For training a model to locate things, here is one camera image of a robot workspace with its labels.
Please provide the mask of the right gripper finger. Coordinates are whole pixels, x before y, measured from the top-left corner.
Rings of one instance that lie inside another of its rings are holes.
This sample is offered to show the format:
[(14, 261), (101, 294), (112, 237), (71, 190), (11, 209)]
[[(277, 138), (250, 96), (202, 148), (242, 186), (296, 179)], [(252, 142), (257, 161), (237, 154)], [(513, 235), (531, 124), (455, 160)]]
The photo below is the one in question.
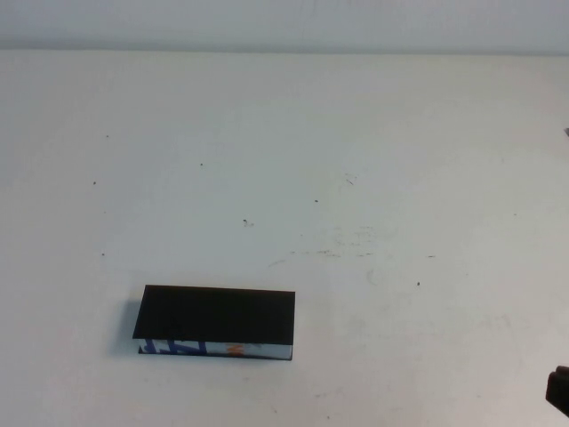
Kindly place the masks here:
[(546, 400), (568, 400), (568, 367), (558, 366), (549, 374)]

